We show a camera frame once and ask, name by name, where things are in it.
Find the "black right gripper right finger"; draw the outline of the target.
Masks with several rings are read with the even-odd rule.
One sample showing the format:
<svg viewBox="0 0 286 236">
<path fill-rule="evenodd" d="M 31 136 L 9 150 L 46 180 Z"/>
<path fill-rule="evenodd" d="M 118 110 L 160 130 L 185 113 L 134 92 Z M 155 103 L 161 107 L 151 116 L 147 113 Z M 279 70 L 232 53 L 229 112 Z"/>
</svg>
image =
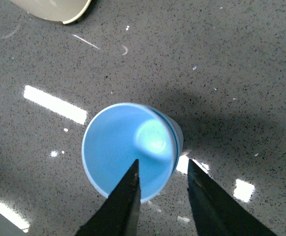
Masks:
<svg viewBox="0 0 286 236">
<path fill-rule="evenodd" d="M 274 236 L 192 159 L 188 161 L 188 194 L 200 236 Z"/>
</svg>

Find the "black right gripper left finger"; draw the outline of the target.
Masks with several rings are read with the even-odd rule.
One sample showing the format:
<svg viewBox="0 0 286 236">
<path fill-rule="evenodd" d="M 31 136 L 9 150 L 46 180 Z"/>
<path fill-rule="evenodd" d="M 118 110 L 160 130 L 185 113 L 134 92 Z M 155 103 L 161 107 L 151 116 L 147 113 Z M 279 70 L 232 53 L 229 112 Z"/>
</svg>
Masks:
<svg viewBox="0 0 286 236">
<path fill-rule="evenodd" d="M 139 160 L 136 159 L 99 210 L 77 236 L 135 236 L 141 205 Z"/>
</svg>

